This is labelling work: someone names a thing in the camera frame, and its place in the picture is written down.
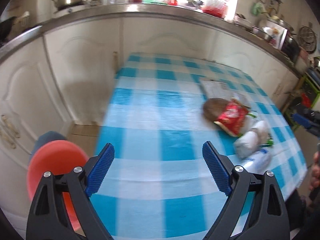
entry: person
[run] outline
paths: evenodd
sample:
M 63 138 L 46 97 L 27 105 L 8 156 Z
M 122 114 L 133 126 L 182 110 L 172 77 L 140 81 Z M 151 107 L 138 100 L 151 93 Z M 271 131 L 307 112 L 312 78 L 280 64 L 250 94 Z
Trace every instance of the person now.
M 318 161 L 320 158 L 319 152 L 314 154 L 314 163 L 311 167 L 310 190 L 320 186 L 320 166 Z M 300 228 L 300 231 L 293 238 L 294 240 L 314 240 L 320 236 L 320 194 L 313 202 L 305 196 L 299 196 L 295 190 L 285 202 L 290 231 Z

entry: red snack bag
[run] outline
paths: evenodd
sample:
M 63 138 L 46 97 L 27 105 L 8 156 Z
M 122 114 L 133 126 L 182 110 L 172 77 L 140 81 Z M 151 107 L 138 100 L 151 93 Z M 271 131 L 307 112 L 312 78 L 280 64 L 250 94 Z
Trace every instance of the red snack bag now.
M 248 112 L 246 107 L 241 106 L 236 100 L 232 99 L 214 123 L 231 136 L 237 137 Z

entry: person's finger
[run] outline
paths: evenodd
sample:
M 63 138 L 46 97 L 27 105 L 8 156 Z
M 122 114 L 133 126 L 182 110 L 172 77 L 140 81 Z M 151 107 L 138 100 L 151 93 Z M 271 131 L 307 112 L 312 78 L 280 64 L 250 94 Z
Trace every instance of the person's finger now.
M 311 176 L 319 178 L 320 176 L 320 167 L 317 164 L 312 165 Z
M 316 153 L 313 155 L 313 160 L 314 160 L 315 163 L 318 163 L 318 161 L 319 161 L 319 153 L 318 153 L 318 152 L 316 152 Z
M 312 177 L 311 178 L 311 186 L 312 187 L 319 187 L 319 184 L 320 184 L 320 180 L 319 179 L 317 179 L 317 178 L 315 178 L 315 177 Z

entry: blue and white tablecloth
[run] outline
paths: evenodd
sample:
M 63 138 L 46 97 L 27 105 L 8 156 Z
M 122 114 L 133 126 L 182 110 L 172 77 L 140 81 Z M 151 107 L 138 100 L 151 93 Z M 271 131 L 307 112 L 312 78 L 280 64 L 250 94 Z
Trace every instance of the blue and white tablecloth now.
M 275 142 L 268 169 L 284 198 L 307 168 L 290 127 L 250 76 L 234 68 L 191 58 L 133 54 L 117 84 L 100 130 L 96 154 L 110 142 L 113 161 L 97 194 L 91 197 L 115 239 L 202 239 L 225 201 L 202 158 L 211 141 L 220 154 L 241 164 L 235 138 L 204 119 L 206 98 L 199 78 L 210 77 L 240 91 L 270 126 Z M 234 230 L 242 231 L 253 194 L 248 194 Z

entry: white cabinet door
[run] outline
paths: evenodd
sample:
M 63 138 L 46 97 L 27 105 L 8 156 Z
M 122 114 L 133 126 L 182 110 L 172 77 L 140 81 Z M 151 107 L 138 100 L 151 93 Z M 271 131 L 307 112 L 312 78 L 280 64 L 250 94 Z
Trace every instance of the white cabinet door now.
M 266 52 L 261 49 L 230 34 L 218 31 L 209 60 L 239 69 L 256 80 L 266 58 Z
M 133 52 L 209 59 L 216 30 L 168 19 L 124 18 L 124 61 Z
M 0 125 L 1 134 L 11 138 Z M 30 201 L 26 187 L 27 168 L 21 158 L 28 160 L 29 155 L 15 144 L 0 136 L 0 207 L 17 232 L 25 238 Z
M 288 69 L 272 56 L 267 55 L 265 62 L 259 67 L 254 81 L 272 98 Z
M 66 135 L 71 125 L 55 86 L 44 51 L 43 39 L 27 44 L 0 65 L 0 122 L 16 143 L 30 153 L 34 142 L 54 130 Z M 25 157 L 17 157 L 27 165 Z
M 295 76 L 295 74 L 293 74 L 290 70 L 287 70 L 284 78 L 282 79 L 279 89 L 275 92 L 272 98 L 276 107 L 281 109 L 289 96 L 289 92 L 294 89 L 298 80 L 299 79 Z
M 76 124 L 102 124 L 114 88 L 120 19 L 67 26 L 45 35 L 58 87 Z

